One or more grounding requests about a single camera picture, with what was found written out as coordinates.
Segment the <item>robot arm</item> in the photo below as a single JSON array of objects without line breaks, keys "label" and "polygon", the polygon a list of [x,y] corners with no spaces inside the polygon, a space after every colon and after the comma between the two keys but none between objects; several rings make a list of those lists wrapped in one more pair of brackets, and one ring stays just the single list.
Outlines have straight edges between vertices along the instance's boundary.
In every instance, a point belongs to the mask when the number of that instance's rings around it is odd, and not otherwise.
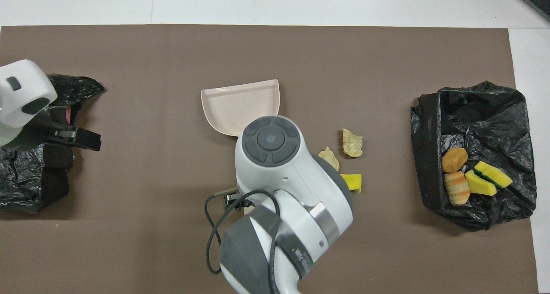
[{"label": "robot arm", "polygon": [[48,77],[32,61],[0,67],[0,147],[28,150],[50,143],[99,151],[99,134],[51,121],[46,109],[55,99]]},{"label": "robot arm", "polygon": [[221,270],[237,292],[296,294],[297,282],[352,222],[350,192],[338,172],[309,153],[283,116],[250,123],[235,149],[239,190],[255,208],[232,225]]}]

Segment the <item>pink plastic dustpan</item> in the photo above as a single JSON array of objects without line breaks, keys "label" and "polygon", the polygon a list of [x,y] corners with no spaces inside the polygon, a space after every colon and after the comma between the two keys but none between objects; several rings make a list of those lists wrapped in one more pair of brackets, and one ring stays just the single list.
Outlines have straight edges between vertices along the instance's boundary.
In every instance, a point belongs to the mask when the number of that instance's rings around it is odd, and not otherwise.
[{"label": "pink plastic dustpan", "polygon": [[279,97],[277,79],[201,91],[208,123],[222,134],[237,137],[256,118],[276,116]]}]

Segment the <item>yellow food piece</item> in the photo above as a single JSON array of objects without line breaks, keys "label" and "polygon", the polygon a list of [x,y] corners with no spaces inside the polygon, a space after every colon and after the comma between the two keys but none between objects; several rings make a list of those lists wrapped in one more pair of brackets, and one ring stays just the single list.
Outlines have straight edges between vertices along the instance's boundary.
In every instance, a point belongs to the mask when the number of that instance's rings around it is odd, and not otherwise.
[{"label": "yellow food piece", "polygon": [[505,188],[512,183],[512,179],[500,169],[483,161],[479,161],[479,163],[474,166],[474,171],[483,176],[483,178],[495,183],[499,188]]},{"label": "yellow food piece", "polygon": [[451,204],[466,204],[470,197],[470,188],[462,172],[446,173],[443,175],[445,188]]},{"label": "yellow food piece", "polygon": [[465,176],[466,181],[468,181],[468,186],[470,187],[470,192],[488,196],[497,194],[497,188],[495,185],[477,176],[473,169],[466,172]]},{"label": "yellow food piece", "polygon": [[363,155],[363,151],[361,151],[361,148],[363,147],[363,136],[354,135],[352,132],[343,128],[342,139],[342,148],[344,148],[344,153],[351,157]]},{"label": "yellow food piece", "polygon": [[334,152],[332,152],[329,147],[326,147],[323,151],[319,152],[319,157],[324,159],[327,163],[329,163],[336,171],[340,170],[340,162],[338,162],[338,159],[334,156]]},{"label": "yellow food piece", "polygon": [[361,193],[361,181],[363,178],[360,173],[355,173],[352,175],[341,173],[340,176],[344,178],[344,181],[348,185],[350,191],[357,190],[357,192]]},{"label": "yellow food piece", "polygon": [[460,147],[453,147],[446,151],[441,159],[441,167],[446,173],[454,173],[459,171],[464,163],[468,161],[468,152]]}]

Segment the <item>sponge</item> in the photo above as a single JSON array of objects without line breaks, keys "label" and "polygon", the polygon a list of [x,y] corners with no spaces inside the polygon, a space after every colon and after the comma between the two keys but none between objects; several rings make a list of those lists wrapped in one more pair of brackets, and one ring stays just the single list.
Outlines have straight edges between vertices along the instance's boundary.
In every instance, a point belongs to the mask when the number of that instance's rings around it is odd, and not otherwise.
[{"label": "sponge", "polygon": [[495,183],[499,188],[505,188],[512,183],[512,179],[506,176],[500,169],[483,161],[474,166],[474,171],[486,180]]},{"label": "sponge", "polygon": [[467,171],[465,176],[466,181],[468,181],[468,186],[470,187],[470,192],[488,196],[497,194],[495,185],[477,176],[472,169]]},{"label": "sponge", "polygon": [[355,173],[353,175],[347,175],[345,173],[340,174],[342,178],[344,178],[344,181],[348,185],[348,188],[350,191],[357,190],[357,192],[361,193],[361,174]]}]

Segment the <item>white floor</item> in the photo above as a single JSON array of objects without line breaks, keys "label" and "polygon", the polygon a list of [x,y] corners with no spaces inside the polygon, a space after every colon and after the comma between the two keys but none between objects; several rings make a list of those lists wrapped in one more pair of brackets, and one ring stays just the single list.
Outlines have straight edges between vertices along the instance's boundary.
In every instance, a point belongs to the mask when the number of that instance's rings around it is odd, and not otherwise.
[{"label": "white floor", "polygon": [[253,24],[510,28],[517,89],[528,100],[538,172],[531,218],[538,287],[550,292],[550,22],[522,0],[0,0],[2,25]]}]

